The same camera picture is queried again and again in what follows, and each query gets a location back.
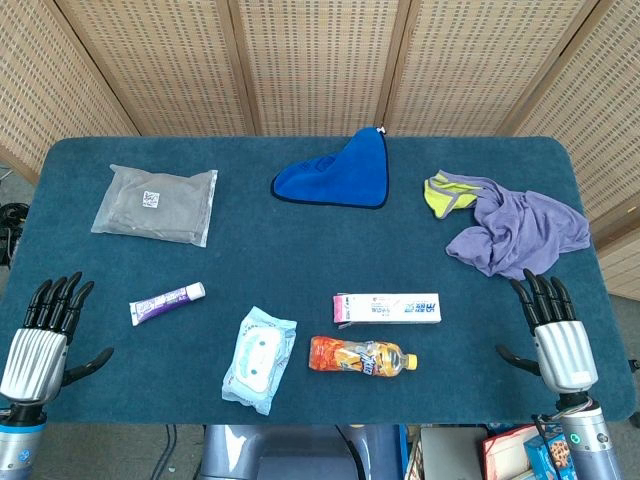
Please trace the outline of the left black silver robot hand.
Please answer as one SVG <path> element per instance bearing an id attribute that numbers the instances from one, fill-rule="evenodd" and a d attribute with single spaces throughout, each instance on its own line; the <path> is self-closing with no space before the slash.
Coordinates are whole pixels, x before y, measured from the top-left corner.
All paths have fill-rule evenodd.
<path id="1" fill-rule="evenodd" d="M 84 303 L 94 283 L 80 282 L 82 274 L 43 282 L 33 293 L 26 315 L 10 345 L 1 378 L 1 395 L 13 408 L 41 407 L 61 388 L 101 369 L 114 349 L 74 368 L 67 366 Z"/>

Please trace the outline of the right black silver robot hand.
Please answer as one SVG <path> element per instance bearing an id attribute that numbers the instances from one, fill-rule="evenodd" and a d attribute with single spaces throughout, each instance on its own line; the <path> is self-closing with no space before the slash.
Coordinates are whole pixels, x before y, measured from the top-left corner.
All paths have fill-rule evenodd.
<path id="1" fill-rule="evenodd" d="M 515 279 L 510 284 L 519 297 L 537 359 L 524 359 L 504 345 L 496 351 L 510 365 L 541 377 L 559 395 L 587 392 L 598 381 L 598 373 L 568 290 L 556 277 L 546 279 L 529 269 L 523 273 L 528 287 Z"/>

